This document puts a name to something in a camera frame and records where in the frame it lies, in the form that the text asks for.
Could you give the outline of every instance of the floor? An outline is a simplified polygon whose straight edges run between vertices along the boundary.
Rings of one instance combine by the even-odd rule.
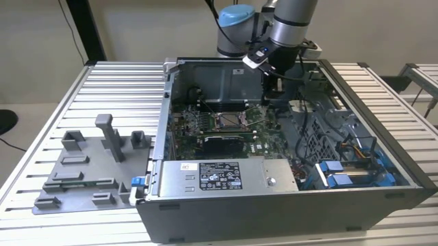
[[[57,104],[0,104],[0,109],[9,109],[18,115],[14,128],[1,135],[12,145],[28,149]],[[24,152],[0,142],[0,187],[9,177]]]

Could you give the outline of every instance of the metal table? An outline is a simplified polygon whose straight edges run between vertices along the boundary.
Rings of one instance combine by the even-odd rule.
[[[438,184],[438,132],[372,70],[332,64],[376,118]],[[110,113],[121,135],[154,136],[162,94],[161,63],[98,62],[85,66],[28,152],[0,189],[1,245],[154,245],[136,209],[32,214],[65,130],[100,136],[97,113]],[[438,196],[394,212],[365,232],[247,239],[191,245],[438,245]]]
[[[407,63],[399,76],[408,77],[432,98],[438,98],[438,64]]]

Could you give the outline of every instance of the motherboard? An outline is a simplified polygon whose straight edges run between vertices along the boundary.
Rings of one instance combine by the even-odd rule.
[[[195,105],[173,107],[175,157],[180,159],[291,159],[275,109],[245,105],[243,111],[217,112]]]

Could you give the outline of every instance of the power supply label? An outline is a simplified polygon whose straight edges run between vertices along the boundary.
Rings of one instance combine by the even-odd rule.
[[[199,163],[199,188],[203,191],[240,190],[241,177],[239,163]]]

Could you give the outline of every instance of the sticker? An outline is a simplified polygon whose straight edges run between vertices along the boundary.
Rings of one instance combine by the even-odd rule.
[[[185,163],[180,164],[181,171],[196,171],[197,170],[197,163]]]
[[[199,163],[199,186],[203,191],[240,190],[241,177],[239,163]]]
[[[232,69],[232,75],[243,74],[244,69]]]

